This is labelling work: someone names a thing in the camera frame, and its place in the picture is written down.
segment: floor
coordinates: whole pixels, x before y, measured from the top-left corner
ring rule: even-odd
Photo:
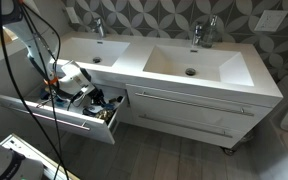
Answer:
[[[68,170],[82,180],[255,180],[242,146],[218,146],[120,123],[115,145],[72,135],[63,147]]]

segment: white sink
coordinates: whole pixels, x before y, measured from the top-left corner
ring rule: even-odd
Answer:
[[[130,43],[70,38],[62,43],[60,59],[74,60],[88,64],[112,66]]]
[[[196,74],[188,76],[187,68]],[[237,51],[155,46],[143,71],[254,86],[244,58]]]

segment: open drawer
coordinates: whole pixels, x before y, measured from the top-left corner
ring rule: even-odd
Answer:
[[[108,102],[108,99],[123,96],[123,99],[120,103],[115,102],[115,107],[117,108],[115,109],[112,118],[108,121],[104,121],[102,119],[83,115],[82,112],[84,106],[90,106],[91,101],[88,96],[85,96],[85,99],[81,101],[80,105],[79,102],[74,103],[77,107],[72,104],[69,111],[67,111],[67,106],[69,103],[65,103],[64,105],[55,105],[58,126],[61,130],[64,131],[79,134],[109,144],[114,144],[115,141],[112,134],[114,133],[119,123],[117,121],[118,113],[123,108],[126,108],[125,91],[107,86],[96,87],[98,89],[102,89],[106,102]],[[40,103],[43,101],[39,98],[41,88],[42,86],[33,90],[28,96],[25,97],[25,101],[42,124],[55,127],[51,102],[48,102],[44,106],[39,107]],[[20,114],[28,115],[28,111],[25,109],[21,100],[18,98],[0,94],[0,103],[2,107],[14,110]]]

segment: white drawer front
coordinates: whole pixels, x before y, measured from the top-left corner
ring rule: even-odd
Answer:
[[[127,85],[132,109],[140,114],[155,113],[171,122],[198,127],[213,126],[248,132],[271,109],[213,98]]]
[[[205,127],[192,128],[179,124],[173,124],[169,121],[165,121],[162,117],[151,118],[149,115],[145,117],[137,113],[134,113],[134,116],[137,117],[134,117],[136,119],[134,122],[135,125],[226,148],[232,148],[244,135],[234,131],[227,131],[226,134],[222,134],[220,132],[223,130],[220,129],[210,130],[207,128],[204,129]]]
[[[40,100],[38,100],[37,103],[26,100],[26,104],[42,124],[55,127],[52,107],[48,104],[37,107],[39,102]],[[119,104],[119,107],[124,105],[124,102],[125,98],[123,98],[122,102]],[[25,117],[28,117],[28,112],[20,99],[0,95],[0,103],[3,107],[14,110],[21,113]],[[55,108],[59,128],[88,138],[114,144],[115,141],[112,136],[112,132],[118,125],[116,116],[119,112],[119,109],[115,111],[113,117],[109,121],[109,124],[107,124],[102,119],[83,115],[82,109],[83,105],[81,105],[79,108],[76,108],[72,105],[70,111],[67,111],[66,108]]]

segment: double sink vanity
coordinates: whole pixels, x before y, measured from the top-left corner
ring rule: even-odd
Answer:
[[[71,32],[62,37],[58,71],[70,60],[85,68],[105,98],[123,96],[109,122],[56,107],[60,128],[114,144],[119,122],[232,148],[282,99],[253,45]],[[37,87],[27,103],[54,126],[49,104],[37,107]],[[3,107],[26,114],[20,100],[0,95]]]

